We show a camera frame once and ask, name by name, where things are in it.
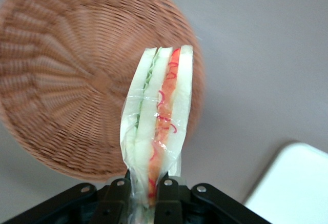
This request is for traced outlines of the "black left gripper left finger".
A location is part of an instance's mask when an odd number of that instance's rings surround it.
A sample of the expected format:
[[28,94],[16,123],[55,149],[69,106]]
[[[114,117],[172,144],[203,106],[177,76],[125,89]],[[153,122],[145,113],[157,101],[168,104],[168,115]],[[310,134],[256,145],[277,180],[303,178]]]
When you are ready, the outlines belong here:
[[77,184],[5,223],[127,223],[131,183],[116,178],[100,190]]

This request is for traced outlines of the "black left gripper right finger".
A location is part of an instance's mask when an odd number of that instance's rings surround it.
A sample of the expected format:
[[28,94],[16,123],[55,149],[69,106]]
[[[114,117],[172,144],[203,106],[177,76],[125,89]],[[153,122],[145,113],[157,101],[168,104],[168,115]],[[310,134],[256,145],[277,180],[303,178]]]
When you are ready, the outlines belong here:
[[157,187],[154,223],[269,222],[210,184],[189,189],[165,175]]

